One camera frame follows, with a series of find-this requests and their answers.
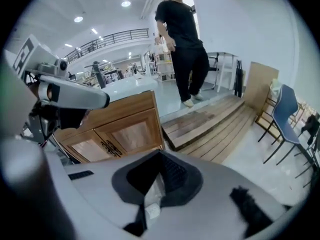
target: cabinet door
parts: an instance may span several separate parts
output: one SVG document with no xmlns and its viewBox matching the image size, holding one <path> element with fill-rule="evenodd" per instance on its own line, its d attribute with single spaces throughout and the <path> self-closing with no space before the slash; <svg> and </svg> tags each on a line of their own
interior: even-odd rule
<svg viewBox="0 0 320 240">
<path fill-rule="evenodd" d="M 119 119 L 94 129 L 101 139 L 109 140 L 125 155 L 149 151 L 162 145 L 154 108 Z"/>
<path fill-rule="evenodd" d="M 81 163 L 120 158 L 120 152 L 89 130 L 61 142 L 62 146 Z"/>
</svg>

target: black pants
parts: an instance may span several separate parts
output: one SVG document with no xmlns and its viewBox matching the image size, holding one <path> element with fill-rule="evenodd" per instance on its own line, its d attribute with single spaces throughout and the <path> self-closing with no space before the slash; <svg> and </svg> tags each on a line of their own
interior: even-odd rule
<svg viewBox="0 0 320 240">
<path fill-rule="evenodd" d="M 182 102 L 197 95 L 209 70 L 209 59 L 205 48 L 176 48 L 171 52 L 176 85 Z M 192 83 L 189 76 L 192 71 Z"/>
</svg>

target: wooden platform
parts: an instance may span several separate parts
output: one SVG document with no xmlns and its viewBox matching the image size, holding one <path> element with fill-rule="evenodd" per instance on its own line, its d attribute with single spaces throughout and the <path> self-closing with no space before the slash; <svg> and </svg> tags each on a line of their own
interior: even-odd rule
<svg viewBox="0 0 320 240">
<path fill-rule="evenodd" d="M 170 147 L 206 161 L 222 163 L 256 118 L 234 95 L 162 125 Z"/>
</svg>

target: ceiling light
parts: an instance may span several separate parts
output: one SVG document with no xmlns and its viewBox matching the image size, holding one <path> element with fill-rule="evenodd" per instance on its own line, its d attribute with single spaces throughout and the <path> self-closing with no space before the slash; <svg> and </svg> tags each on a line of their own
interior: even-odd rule
<svg viewBox="0 0 320 240">
<path fill-rule="evenodd" d="M 130 6 L 130 5 L 131 5 L 131 2 L 130 2 L 130 1 L 124 1 L 124 2 L 121 4 L 122 7 L 128 7 L 128 6 Z"/>
<path fill-rule="evenodd" d="M 79 23 L 79 22 L 82 22 L 83 19 L 84 19 L 83 17 L 79 16 L 74 19 L 74 22 Z"/>
</svg>

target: black t-shirt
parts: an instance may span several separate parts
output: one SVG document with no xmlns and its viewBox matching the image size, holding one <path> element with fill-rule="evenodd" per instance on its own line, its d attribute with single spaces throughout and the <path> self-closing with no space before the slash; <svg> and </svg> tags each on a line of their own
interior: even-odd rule
<svg viewBox="0 0 320 240">
<path fill-rule="evenodd" d="M 161 2 L 156 10 L 155 20 L 166 23 L 168 34 L 177 48 L 202 48 L 198 38 L 192 8 L 176 1 Z"/>
</svg>

